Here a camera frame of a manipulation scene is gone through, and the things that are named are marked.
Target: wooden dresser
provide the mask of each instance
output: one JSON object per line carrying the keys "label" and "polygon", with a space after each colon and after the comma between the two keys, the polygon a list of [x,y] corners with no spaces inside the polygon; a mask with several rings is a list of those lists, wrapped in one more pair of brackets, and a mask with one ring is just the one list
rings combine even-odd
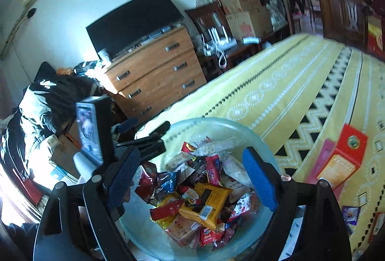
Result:
{"label": "wooden dresser", "polygon": [[143,124],[206,83],[185,27],[114,61],[102,82],[127,117]]}

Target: yellow bedspread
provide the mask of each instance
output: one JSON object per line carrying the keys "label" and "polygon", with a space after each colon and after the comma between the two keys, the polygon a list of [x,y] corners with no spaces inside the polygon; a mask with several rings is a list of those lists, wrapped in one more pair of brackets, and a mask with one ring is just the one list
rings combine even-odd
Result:
{"label": "yellow bedspread", "polygon": [[368,135],[361,168],[346,181],[340,205],[359,206],[352,251],[367,247],[373,213],[385,212],[385,65],[343,44],[299,34],[244,61],[149,121],[222,117],[258,134],[282,172],[306,180],[325,139],[344,123]]}

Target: barcode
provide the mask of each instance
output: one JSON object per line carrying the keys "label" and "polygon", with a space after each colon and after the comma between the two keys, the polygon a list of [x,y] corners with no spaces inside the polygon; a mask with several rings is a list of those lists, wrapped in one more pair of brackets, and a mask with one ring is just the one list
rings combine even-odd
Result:
{"label": "barcode", "polygon": [[200,217],[202,220],[206,221],[207,218],[208,218],[208,216],[209,216],[209,214],[211,213],[212,209],[213,209],[213,207],[211,207],[211,206],[209,206],[209,205],[205,205],[205,206],[203,207],[201,213],[199,214],[199,217]]}

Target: chair backrest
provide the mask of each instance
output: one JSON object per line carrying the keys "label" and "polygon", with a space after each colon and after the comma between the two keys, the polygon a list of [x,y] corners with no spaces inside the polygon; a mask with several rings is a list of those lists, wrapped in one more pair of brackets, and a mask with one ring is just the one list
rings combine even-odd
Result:
{"label": "chair backrest", "polygon": [[306,3],[309,7],[309,9],[313,10],[313,3],[311,2],[311,0],[306,0]]}
{"label": "chair backrest", "polygon": [[210,41],[208,29],[215,27],[218,33],[222,33],[220,26],[224,26],[227,35],[232,36],[226,16],[218,2],[204,5],[195,9],[185,10],[198,32]]}

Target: clear plastic bag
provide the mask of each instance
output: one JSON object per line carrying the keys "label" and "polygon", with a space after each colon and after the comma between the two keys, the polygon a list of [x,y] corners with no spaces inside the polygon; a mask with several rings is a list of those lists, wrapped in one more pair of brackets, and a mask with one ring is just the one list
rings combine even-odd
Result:
{"label": "clear plastic bag", "polygon": [[234,149],[242,143],[243,140],[236,137],[231,137],[226,140],[216,140],[202,144],[197,150],[191,152],[191,154],[198,157],[207,157],[225,150]]}
{"label": "clear plastic bag", "polygon": [[240,161],[225,151],[219,154],[219,159],[222,161],[223,170],[227,175],[247,187],[254,188],[249,175],[247,174],[243,164]]}

